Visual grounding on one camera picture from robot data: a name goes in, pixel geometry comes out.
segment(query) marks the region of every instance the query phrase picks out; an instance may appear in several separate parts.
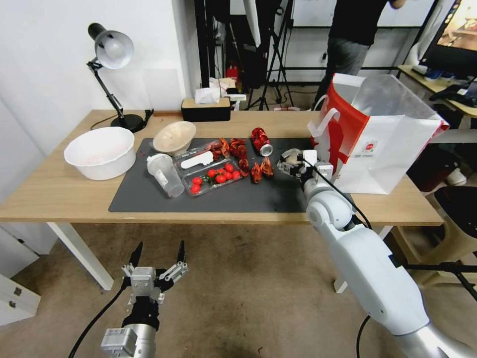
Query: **white paper bag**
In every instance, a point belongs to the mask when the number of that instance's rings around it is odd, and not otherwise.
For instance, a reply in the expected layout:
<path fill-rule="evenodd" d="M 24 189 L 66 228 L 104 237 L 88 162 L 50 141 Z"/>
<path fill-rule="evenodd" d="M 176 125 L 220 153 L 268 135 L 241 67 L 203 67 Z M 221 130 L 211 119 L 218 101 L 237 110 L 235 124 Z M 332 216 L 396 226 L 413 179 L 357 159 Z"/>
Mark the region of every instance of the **white paper bag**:
<path fill-rule="evenodd" d="M 449 127 L 391 75 L 336 74 L 320 100 L 308 128 L 318 158 L 333 164 L 334 184 L 343 192 L 391 193 L 429 140 Z"/>

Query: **beige bowl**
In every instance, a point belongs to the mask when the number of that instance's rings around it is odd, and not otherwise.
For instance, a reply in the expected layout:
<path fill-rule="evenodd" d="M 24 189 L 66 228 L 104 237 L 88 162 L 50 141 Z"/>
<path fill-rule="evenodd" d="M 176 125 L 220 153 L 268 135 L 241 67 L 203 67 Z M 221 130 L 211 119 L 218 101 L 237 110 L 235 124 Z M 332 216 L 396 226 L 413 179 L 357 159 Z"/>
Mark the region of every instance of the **beige bowl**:
<path fill-rule="evenodd" d="M 190 146 L 196 132 L 191 122 L 174 122 L 164 127 L 153 139 L 153 147 L 158 152 L 171 156 L 184 153 Z"/>

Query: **tissue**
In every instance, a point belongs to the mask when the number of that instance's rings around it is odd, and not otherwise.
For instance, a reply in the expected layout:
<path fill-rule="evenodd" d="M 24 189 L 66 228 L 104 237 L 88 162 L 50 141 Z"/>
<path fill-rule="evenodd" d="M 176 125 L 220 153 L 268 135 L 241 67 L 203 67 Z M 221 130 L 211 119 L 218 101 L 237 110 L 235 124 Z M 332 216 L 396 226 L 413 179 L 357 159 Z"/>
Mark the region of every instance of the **tissue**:
<path fill-rule="evenodd" d="M 195 90 L 195 103 L 196 104 L 208 104 L 219 103 L 220 89 L 205 87 Z"/>

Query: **monitor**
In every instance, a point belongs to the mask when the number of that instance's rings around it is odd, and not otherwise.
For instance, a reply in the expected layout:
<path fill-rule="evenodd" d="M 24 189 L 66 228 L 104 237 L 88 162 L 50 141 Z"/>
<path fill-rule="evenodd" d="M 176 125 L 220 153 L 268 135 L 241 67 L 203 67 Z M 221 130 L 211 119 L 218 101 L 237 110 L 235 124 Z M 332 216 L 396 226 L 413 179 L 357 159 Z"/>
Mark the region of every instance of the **monitor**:
<path fill-rule="evenodd" d="M 420 60 L 427 67 L 477 76 L 477 1 L 455 0 Z"/>

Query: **wooden table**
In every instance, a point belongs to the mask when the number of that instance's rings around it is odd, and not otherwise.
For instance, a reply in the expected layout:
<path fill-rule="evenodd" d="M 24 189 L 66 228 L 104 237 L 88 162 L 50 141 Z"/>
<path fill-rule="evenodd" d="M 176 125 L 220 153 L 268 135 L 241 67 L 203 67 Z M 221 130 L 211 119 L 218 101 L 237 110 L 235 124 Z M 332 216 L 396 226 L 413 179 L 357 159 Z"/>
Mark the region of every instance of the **wooden table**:
<path fill-rule="evenodd" d="M 305 213 L 119 213 L 109 212 L 123 176 L 93 181 L 83 177 L 63 159 L 67 144 L 88 131 L 92 124 L 113 115 L 92 111 L 45 159 L 35 172 L 0 206 L 0 221 L 47 222 L 91 275 L 105 289 L 113 279 L 70 223 L 223 223 L 307 224 Z M 198 138 L 248 137 L 254 127 L 265 128 L 270 137 L 309 137 L 307 123 L 312 112 L 232 112 L 229 122 L 196 123 Z M 167 124 L 182 120 L 180 113 L 151 117 L 147 127 L 135 133 L 135 149 L 143 138 Z M 110 120 L 100 126 L 109 125 Z M 376 226 L 440 225 L 442 220 L 416 186 L 405 176 L 390 195 L 355 194 L 353 199 Z"/>
<path fill-rule="evenodd" d="M 397 67 L 400 73 L 404 73 L 406 77 L 410 78 L 412 82 L 418 83 L 421 88 L 426 89 L 427 92 L 432 95 L 442 90 L 445 90 L 448 86 L 456 83 L 453 80 L 447 80 L 443 78 L 437 78 L 433 81 L 427 80 L 424 76 L 412 70 L 412 66 L 400 65 Z M 403 81 L 405 85 L 410 86 L 405 80 Z M 466 106 L 462 103 L 453 101 L 453 100 L 441 100 L 436 101 L 443 102 L 452 109 L 456 109 L 461 112 L 464 116 L 461 121 L 459 129 L 447 130 L 440 136 L 431 140 L 431 143 L 475 143 L 477 142 L 477 129 L 470 129 L 471 118 L 477 117 L 477 108 Z"/>

